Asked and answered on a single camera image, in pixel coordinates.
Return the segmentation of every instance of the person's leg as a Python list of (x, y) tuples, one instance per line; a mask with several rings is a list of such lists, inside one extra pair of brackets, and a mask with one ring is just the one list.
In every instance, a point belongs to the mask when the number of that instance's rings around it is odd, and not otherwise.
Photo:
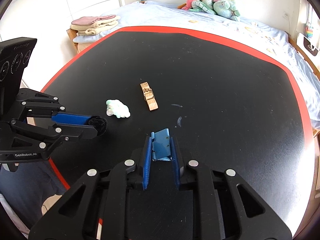
[(29, 229), (42, 217), (44, 201), (65, 191), (48, 161), (20, 163), (16, 172), (1, 167), (0, 193)]

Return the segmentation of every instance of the metal screw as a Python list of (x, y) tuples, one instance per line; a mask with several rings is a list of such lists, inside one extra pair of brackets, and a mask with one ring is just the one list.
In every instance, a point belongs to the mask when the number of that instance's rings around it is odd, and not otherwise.
[(226, 170), (226, 174), (227, 174), (228, 176), (233, 177), (233, 176), (236, 175), (236, 172), (235, 172), (233, 169), (228, 169), (228, 170)]
[(132, 165), (134, 165), (134, 160), (126, 160), (126, 161), (124, 162), (124, 165), (126, 165), (126, 166), (132, 166)]
[(44, 142), (42, 142), (42, 143), (39, 143), (39, 147), (40, 147), (41, 149), (44, 149), (44, 148), (46, 147), (46, 145), (45, 145)]
[(90, 177), (95, 176), (96, 174), (97, 174), (97, 170), (95, 169), (91, 169), (87, 171), (87, 175)]
[(197, 162), (196, 160), (191, 160), (188, 163), (191, 167), (196, 167), (199, 165), (199, 162)]

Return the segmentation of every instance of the cotton ball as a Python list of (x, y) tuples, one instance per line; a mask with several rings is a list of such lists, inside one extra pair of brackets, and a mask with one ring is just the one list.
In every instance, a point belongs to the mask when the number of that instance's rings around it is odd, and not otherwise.
[(129, 117), (130, 112), (129, 108), (121, 103), (119, 100), (107, 100), (107, 115), (115, 115), (117, 118), (120, 117)]

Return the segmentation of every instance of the light blue bedsheet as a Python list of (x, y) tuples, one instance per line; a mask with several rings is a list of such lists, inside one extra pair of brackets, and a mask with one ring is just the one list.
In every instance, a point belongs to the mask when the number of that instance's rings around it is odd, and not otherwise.
[(120, 15), (118, 26), (96, 36), (77, 36), (74, 42), (95, 42), (127, 26), (152, 25), (179, 27), (216, 34), (257, 49), (285, 65), (297, 81), (305, 99), (313, 128), (320, 129), (320, 82), (310, 66), (288, 43), (288, 35), (263, 23), (241, 17), (240, 22), (207, 14), (175, 9), (176, 5), (129, 4), (104, 15)]

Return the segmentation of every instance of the wooden bed frame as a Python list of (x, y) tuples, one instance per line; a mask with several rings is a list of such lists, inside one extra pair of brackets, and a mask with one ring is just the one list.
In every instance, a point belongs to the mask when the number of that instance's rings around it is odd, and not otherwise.
[[(186, 4), (184, 3), (180, 6), (178, 6), (178, 9), (181, 9), (185, 5)], [(78, 43), (73, 42), (73, 39), (77, 36), (77, 32), (78, 31), (75, 31), (72, 29), (67, 30), (68, 36), (73, 43), (73, 46), (75, 48), (76, 53), (78, 53)], [(305, 52), (297, 45), (297, 43), (295, 43), (295, 41), (293, 39), (289, 38), (289, 43), (291, 44), (292, 47), (294, 47), (296, 49), (297, 52), (299, 52), (302, 55), (304, 60), (311, 66), (313, 73), (320, 80), (320, 71), (316, 68), (315, 64), (309, 59), (307, 54), (305, 54)], [(319, 132), (320, 132), (319, 130), (313, 130), (313, 137), (316, 137), (319, 134)]]

